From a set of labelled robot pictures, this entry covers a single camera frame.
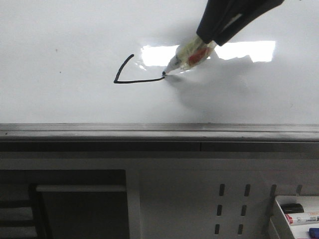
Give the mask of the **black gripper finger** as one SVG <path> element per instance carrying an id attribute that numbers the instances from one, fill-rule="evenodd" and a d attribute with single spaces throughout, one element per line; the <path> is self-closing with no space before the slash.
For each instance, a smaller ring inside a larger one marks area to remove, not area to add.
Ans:
<path id="1" fill-rule="evenodd" d="M 241 9 L 235 11 L 235 14 L 225 25 L 219 28 L 213 41 L 219 46 L 224 45 L 253 20 L 278 7 L 283 2 L 283 0 L 249 0 Z"/>
<path id="2" fill-rule="evenodd" d="M 196 34 L 205 42 L 213 41 L 219 28 L 225 25 L 248 0 L 209 0 Z"/>

